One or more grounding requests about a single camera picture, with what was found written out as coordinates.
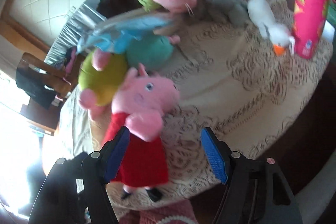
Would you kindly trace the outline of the peppa pig plush red dress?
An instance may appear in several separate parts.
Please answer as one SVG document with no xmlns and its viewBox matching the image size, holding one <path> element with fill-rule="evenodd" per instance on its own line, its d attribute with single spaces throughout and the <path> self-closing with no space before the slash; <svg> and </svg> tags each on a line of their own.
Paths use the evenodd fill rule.
<svg viewBox="0 0 336 224">
<path fill-rule="evenodd" d="M 130 141 L 113 179 L 123 184 L 122 199 L 144 188 L 153 202 L 162 198 L 159 185 L 169 180 L 165 150 L 160 134 L 163 117 L 178 103 L 175 83 L 160 75 L 148 75 L 143 64 L 127 71 L 112 100 L 112 116 L 104 142 L 114 139 L 127 127 Z"/>
</svg>

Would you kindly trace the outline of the cream lace tablecloth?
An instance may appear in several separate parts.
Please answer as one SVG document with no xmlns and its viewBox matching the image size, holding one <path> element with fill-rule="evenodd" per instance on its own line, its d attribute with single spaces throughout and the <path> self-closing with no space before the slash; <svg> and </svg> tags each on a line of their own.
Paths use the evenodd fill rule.
<svg viewBox="0 0 336 224">
<path fill-rule="evenodd" d="M 106 191 L 116 211 L 165 206 L 217 185 L 201 146 L 204 127 L 212 128 L 232 150 L 257 158 L 295 121 L 333 54 L 331 42 L 322 39 L 309 60 L 290 53 L 277 56 L 253 24 L 189 24 L 177 16 L 162 33 L 181 37 L 161 70 L 181 92 L 162 132 L 169 182 L 156 203 L 144 190 L 122 200 L 122 186 L 109 184 Z"/>
</svg>

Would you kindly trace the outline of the wooden chair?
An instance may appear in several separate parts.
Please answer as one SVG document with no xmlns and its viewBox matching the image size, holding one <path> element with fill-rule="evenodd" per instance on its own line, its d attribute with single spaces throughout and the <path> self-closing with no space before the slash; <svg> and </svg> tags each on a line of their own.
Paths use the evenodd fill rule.
<svg viewBox="0 0 336 224">
<path fill-rule="evenodd" d="M 30 100 L 22 105 L 20 114 L 53 135 L 66 97 L 77 86 L 83 60 L 84 56 L 72 54 L 70 61 L 57 69 L 25 52 L 17 66 L 15 82 Z"/>
</svg>

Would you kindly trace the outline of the pink plush cushion green top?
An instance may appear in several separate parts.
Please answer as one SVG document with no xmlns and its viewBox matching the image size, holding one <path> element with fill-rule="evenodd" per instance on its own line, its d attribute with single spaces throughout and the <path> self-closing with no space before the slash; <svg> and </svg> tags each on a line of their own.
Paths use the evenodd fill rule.
<svg viewBox="0 0 336 224">
<path fill-rule="evenodd" d="M 127 73 L 124 55 L 92 51 L 81 65 L 79 73 L 79 104 L 95 121 L 110 106 L 113 96 Z"/>
</svg>

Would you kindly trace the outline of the white plush duck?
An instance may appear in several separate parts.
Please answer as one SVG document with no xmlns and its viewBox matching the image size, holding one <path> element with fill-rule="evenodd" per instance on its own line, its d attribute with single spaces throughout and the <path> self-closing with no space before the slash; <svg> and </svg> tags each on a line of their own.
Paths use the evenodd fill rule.
<svg viewBox="0 0 336 224">
<path fill-rule="evenodd" d="M 266 0 L 249 0 L 247 10 L 251 22 L 259 29 L 264 39 L 269 39 L 277 56 L 288 49 L 294 54 L 295 38 L 284 24 L 276 22 L 273 11 Z"/>
</svg>

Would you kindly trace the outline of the teal plush toy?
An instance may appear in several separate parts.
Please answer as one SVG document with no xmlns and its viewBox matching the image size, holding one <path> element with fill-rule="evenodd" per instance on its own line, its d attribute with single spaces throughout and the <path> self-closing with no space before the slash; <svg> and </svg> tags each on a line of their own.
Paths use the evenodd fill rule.
<svg viewBox="0 0 336 224">
<path fill-rule="evenodd" d="M 157 71 L 169 60 L 180 41 L 178 35 L 147 35 L 142 40 L 132 40 L 126 49 L 127 64 L 136 68 L 141 63 L 148 71 Z"/>
</svg>

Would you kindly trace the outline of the light blue plastic bag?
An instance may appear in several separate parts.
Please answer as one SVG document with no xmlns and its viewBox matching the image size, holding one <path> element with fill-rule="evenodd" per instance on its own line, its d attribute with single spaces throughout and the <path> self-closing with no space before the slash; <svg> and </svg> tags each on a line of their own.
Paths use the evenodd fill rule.
<svg viewBox="0 0 336 224">
<path fill-rule="evenodd" d="M 168 26 L 173 21 L 165 12 L 134 10 L 114 16 L 84 33 L 77 45 L 77 53 L 96 47 L 108 53 L 122 54 L 132 40 L 141 40 L 155 29 Z"/>
</svg>

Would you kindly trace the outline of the grey plush mouse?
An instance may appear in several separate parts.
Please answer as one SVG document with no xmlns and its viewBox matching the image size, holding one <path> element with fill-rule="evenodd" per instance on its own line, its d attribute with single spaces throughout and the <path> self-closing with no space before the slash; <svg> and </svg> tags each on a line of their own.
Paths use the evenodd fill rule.
<svg viewBox="0 0 336 224">
<path fill-rule="evenodd" d="M 244 27 L 249 21 L 245 0 L 197 0 L 193 13 L 198 20 L 229 21 L 236 28 Z"/>
</svg>

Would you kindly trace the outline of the pink yellow snack tube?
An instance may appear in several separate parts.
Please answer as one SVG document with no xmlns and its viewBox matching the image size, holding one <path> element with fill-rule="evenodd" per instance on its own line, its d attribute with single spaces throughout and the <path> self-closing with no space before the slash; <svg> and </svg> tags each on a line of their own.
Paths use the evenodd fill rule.
<svg viewBox="0 0 336 224">
<path fill-rule="evenodd" d="M 311 59 L 321 38 L 329 0 L 295 0 L 293 34 L 294 53 Z"/>
</svg>

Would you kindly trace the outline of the green plush toy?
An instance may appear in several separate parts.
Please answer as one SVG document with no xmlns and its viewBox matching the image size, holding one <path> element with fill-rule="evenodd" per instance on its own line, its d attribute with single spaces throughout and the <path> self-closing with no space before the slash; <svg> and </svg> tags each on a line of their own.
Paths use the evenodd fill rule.
<svg viewBox="0 0 336 224">
<path fill-rule="evenodd" d="M 146 12 L 151 12 L 160 9 L 162 6 L 153 0 L 138 0 Z"/>
</svg>

